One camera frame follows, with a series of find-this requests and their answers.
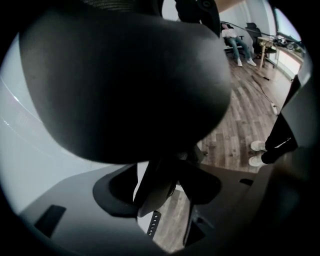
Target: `white shirt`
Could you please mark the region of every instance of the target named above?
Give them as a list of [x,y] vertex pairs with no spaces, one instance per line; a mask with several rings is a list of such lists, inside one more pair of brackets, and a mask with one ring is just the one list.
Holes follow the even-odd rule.
[[221,35],[223,38],[236,38],[237,37],[236,31],[232,28],[222,30]]

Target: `sneaker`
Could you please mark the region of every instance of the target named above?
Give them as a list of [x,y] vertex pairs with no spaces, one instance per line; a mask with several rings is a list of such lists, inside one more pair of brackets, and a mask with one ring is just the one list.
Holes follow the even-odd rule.
[[238,66],[242,67],[242,62],[241,62],[241,60],[239,58],[238,58]]
[[253,151],[261,151],[261,150],[267,151],[266,150],[266,143],[264,143],[260,140],[256,140],[256,141],[252,142],[250,147]]
[[256,65],[257,65],[256,63],[254,63],[254,61],[252,60],[252,58],[248,59],[247,62],[248,62],[250,65],[252,65],[252,66],[256,66]]
[[265,165],[265,163],[262,162],[261,156],[253,156],[249,158],[249,165],[252,167],[259,167]]

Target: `blue jeans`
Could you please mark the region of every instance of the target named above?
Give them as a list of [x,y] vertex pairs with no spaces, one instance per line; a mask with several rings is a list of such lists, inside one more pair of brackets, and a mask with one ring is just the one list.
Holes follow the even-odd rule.
[[239,51],[238,51],[238,48],[237,48],[237,43],[239,45],[242,46],[242,48],[244,49],[244,52],[245,52],[245,57],[247,59],[250,59],[251,58],[251,55],[250,55],[250,51],[249,51],[249,47],[246,45],[246,43],[244,41],[242,41],[240,39],[239,36],[237,37],[227,37],[227,41],[232,45],[232,48],[233,48],[233,52],[234,52],[234,55],[237,59],[240,58],[239,56]]

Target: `black pants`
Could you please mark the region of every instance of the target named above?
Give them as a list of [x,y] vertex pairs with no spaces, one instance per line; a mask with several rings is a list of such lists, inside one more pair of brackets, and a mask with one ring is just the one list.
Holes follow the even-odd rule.
[[265,164],[273,164],[283,154],[293,151],[297,147],[297,142],[289,125],[283,115],[280,114],[272,128],[270,136],[265,142],[267,152],[262,155],[262,162]]

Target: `wooden desk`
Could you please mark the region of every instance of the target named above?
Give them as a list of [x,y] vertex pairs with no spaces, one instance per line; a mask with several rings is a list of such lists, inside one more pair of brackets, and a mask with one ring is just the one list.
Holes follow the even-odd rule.
[[293,58],[296,62],[298,62],[300,65],[302,65],[302,63],[304,62],[304,59],[302,57],[300,57],[299,55],[297,55],[293,50],[289,50],[284,47],[274,46],[272,38],[258,37],[258,43],[262,46],[261,61],[260,61],[260,65],[259,65],[260,69],[262,68],[262,65],[264,62],[266,47],[271,47],[271,46],[278,49],[279,51],[286,53],[291,58]]

